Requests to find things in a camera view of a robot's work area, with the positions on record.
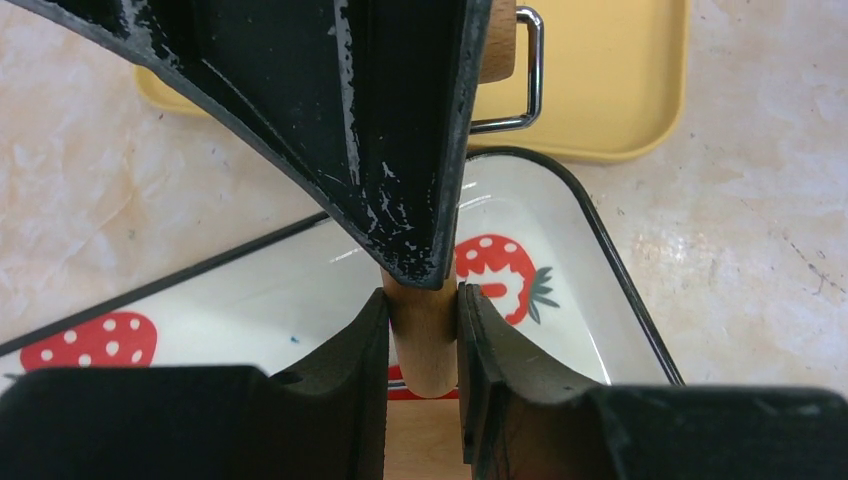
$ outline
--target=black rim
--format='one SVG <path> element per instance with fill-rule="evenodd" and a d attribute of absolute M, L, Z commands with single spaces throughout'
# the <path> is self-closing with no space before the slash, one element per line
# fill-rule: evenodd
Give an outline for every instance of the black rim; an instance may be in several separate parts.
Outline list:
<path fill-rule="evenodd" d="M 571 189 L 571 193 L 573 193 L 577 198 L 577 203 L 580 204 L 580 208 L 583 210 L 583 215 L 586 216 L 586 221 L 589 222 L 589 225 L 592 227 L 592 232 L 595 234 L 595 238 L 601 245 L 601 250 L 604 251 L 604 255 L 607 257 L 607 261 L 609 262 L 613 273 L 615 273 L 616 279 L 618 279 L 618 284 L 621 285 L 621 289 L 624 291 L 624 296 L 627 297 L 627 301 L 630 303 L 630 308 L 633 309 L 633 313 L 636 315 L 636 320 L 642 327 L 642 331 L 645 332 L 645 336 L 648 337 L 648 342 L 651 344 L 651 348 L 654 350 L 654 354 L 657 356 L 660 366 L 663 371 L 665 371 L 668 381 L 672 385 L 684 385 L 683 377 L 680 375 L 680 371 L 677 370 L 677 365 L 674 364 L 674 360 L 672 360 L 671 354 L 665 346 L 665 342 L 663 342 L 659 331 L 657 331 L 657 326 L 654 325 L 654 321 L 651 319 L 651 315 L 648 313 L 645 303 L 642 302 L 642 297 L 636 290 L 636 285 L 633 284 L 633 280 L 627 273 L 627 269 L 624 267 L 624 262 L 621 261 L 621 257 L 619 257 L 618 251 L 615 249 L 615 245 L 613 245 L 612 239 L 610 239 L 609 233 L 607 233 L 607 229 L 604 227 L 601 217 L 598 215 L 598 211 L 595 210 L 595 206 L 592 205 L 592 199 L 589 198 L 589 194 L 586 193 L 585 189 L 583 189 L 583 185 L 580 184 L 577 177 L 568 171 L 564 165 L 551 157 L 519 147 L 489 147 L 475 149 L 474 151 L 469 152 L 468 161 L 479 160 L 493 155 L 509 155 L 533 162 L 548 169 L 551 173 L 559 177 L 569 189 Z"/>
<path fill-rule="evenodd" d="M 630 307 L 633 309 L 633 313 L 642 327 L 642 331 L 645 332 L 645 336 L 648 338 L 648 342 L 650 342 L 651 348 L 654 350 L 654 354 L 657 356 L 657 359 L 659 360 L 663 371 L 665 371 L 669 382 L 673 385 L 683 385 L 683 378 L 680 376 L 680 372 L 677 370 L 677 366 L 674 364 L 674 360 L 672 360 L 662 337 L 660 337 L 657 327 L 654 325 L 654 321 L 648 313 L 648 309 L 645 308 L 645 304 L 642 302 L 642 297 L 639 296 L 639 292 L 636 290 L 633 280 L 627 273 L 627 269 L 624 267 L 621 257 L 618 256 L 618 251 L 615 249 L 606 228 L 604 228 L 604 224 L 601 221 L 600 216 L 598 216 L 597 210 L 595 210 L 595 207 L 592 205 L 592 200 L 589 198 L 589 194 L 583 189 L 583 185 L 580 184 L 577 178 L 572 175 L 568 169 L 556 160 L 542 155 L 541 153 L 524 148 L 490 147 L 475 149 L 468 153 L 468 161 L 476 161 L 492 155 L 509 155 L 533 162 L 548 169 L 551 173 L 559 177 L 566 186 L 568 186 L 577 198 L 577 203 L 580 204 L 580 208 L 586 216 L 586 221 L 592 227 L 592 232 L 595 234 L 595 238 L 601 245 L 601 249 L 604 251 L 604 255 L 606 256 L 616 279 L 618 279 L 618 283 L 621 285 L 621 289 L 624 291 L 624 295 L 627 297 L 627 301 L 630 303 Z M 233 248 L 232 250 L 228 250 L 224 253 L 211 257 L 196 265 L 185 268 L 176 273 L 172 273 L 171 275 L 155 280 L 136 288 L 135 290 L 131 290 L 123 295 L 119 295 L 111 300 L 107 300 L 91 308 L 75 313 L 47 326 L 33 330 L 25 335 L 0 344 L 0 357 L 8 355 L 32 343 L 56 335 L 57 333 L 64 332 L 65 330 L 73 328 L 81 323 L 91 320 L 92 318 L 115 311 L 144 297 L 161 292 L 162 290 L 206 273 L 214 268 L 238 260 L 239 258 L 261 250 L 269 245 L 316 227 L 326 221 L 329 221 L 329 218 L 329 215 L 324 212 L 311 215 L 303 220 L 287 225 L 275 232 L 269 233 L 256 240 Z"/>

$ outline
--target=silver metal handle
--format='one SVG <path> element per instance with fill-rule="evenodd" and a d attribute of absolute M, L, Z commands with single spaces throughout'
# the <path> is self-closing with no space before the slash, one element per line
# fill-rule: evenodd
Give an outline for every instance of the silver metal handle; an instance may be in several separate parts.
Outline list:
<path fill-rule="evenodd" d="M 518 7 L 518 23 L 527 25 L 527 111 L 513 117 L 474 120 L 471 134 L 520 130 L 533 125 L 542 113 L 542 84 L 545 58 L 545 24 L 536 10 Z"/>

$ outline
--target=tabletop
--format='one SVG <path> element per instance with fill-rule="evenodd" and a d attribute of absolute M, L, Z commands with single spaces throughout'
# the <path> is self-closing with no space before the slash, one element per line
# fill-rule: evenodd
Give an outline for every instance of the tabletop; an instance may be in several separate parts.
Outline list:
<path fill-rule="evenodd" d="M 567 166 L 689 383 L 848 393 L 848 3 L 694 0 L 690 21 L 671 138 Z M 148 106 L 124 60 L 0 2 L 0 341 L 319 210 L 214 120 Z"/>

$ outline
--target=white tray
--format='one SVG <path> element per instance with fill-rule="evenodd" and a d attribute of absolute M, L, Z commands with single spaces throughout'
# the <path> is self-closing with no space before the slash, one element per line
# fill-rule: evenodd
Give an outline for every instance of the white tray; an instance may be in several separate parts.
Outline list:
<path fill-rule="evenodd" d="M 565 365 L 606 383 L 681 382 L 588 195 L 557 162 L 520 149 L 472 156 L 457 242 L 460 279 L 483 284 Z M 316 215 L 0 345 L 0 389 L 60 365 L 275 373 L 347 325 L 379 285 L 371 258 Z"/>

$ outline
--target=yellow plate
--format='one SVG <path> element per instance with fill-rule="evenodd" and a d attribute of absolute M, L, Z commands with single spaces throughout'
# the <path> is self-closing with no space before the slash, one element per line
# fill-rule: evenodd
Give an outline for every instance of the yellow plate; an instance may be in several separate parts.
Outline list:
<path fill-rule="evenodd" d="M 618 162 L 645 154 L 674 129 L 683 110 L 688 0 L 531 0 L 545 20 L 542 116 L 525 130 L 478 135 L 474 145 L 518 145 L 550 155 Z M 527 51 L 519 28 L 518 52 Z M 474 118 L 526 108 L 525 55 L 515 74 L 481 85 Z M 164 110 L 205 115 L 152 72 L 136 85 Z"/>

